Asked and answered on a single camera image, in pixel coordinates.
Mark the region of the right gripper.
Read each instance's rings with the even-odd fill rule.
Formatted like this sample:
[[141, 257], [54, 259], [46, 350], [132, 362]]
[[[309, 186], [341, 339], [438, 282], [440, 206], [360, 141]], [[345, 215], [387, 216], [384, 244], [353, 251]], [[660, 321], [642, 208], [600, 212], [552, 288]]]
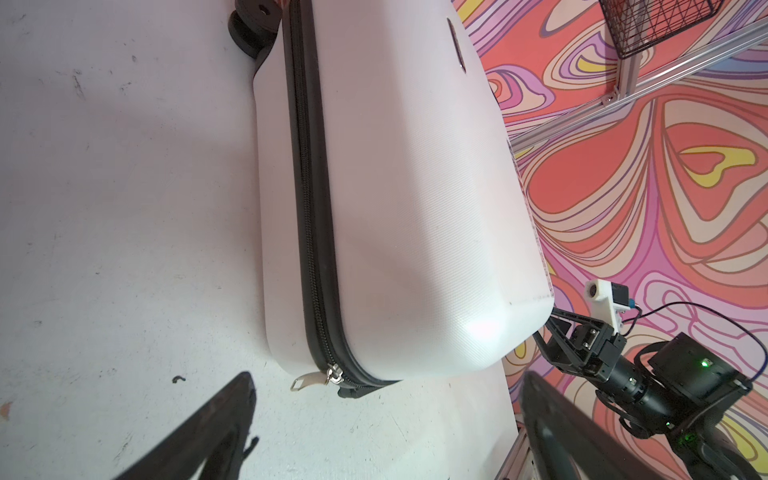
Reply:
[[623, 356], [627, 339], [600, 320], [555, 308], [550, 337], [533, 339], [541, 356], [562, 373], [596, 388], [596, 397], [629, 432], [669, 432], [678, 424], [678, 398], [651, 373]]

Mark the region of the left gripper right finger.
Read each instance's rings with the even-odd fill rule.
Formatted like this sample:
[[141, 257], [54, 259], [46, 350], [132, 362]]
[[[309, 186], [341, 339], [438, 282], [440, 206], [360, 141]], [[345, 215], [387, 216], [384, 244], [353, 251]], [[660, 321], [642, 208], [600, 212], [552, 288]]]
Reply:
[[658, 479], [540, 375], [523, 376], [520, 406], [542, 479]]

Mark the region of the black white suitcase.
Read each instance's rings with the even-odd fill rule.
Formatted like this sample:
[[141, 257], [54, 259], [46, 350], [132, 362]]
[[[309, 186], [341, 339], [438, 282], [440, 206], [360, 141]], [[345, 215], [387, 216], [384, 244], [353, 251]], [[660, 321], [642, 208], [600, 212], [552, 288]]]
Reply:
[[292, 391], [485, 370], [554, 292], [481, 60], [448, 1], [238, 1], [256, 65], [266, 338]]

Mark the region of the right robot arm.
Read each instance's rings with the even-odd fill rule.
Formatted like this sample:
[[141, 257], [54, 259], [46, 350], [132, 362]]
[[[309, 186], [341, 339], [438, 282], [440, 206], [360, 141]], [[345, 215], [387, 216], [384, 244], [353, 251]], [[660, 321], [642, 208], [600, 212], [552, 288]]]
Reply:
[[548, 337], [533, 335], [541, 356], [592, 384], [597, 399], [632, 436], [664, 436], [691, 478], [758, 478], [717, 428], [753, 389], [752, 379], [727, 361], [684, 333], [627, 359], [627, 337], [619, 328], [561, 309], [552, 311], [545, 328]]

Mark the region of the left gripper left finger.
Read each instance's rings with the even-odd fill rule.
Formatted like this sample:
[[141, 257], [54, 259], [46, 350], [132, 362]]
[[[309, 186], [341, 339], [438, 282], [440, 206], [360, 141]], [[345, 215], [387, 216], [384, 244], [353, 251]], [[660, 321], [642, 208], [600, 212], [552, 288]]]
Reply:
[[120, 479], [237, 479], [259, 443], [249, 435], [257, 393], [243, 371]]

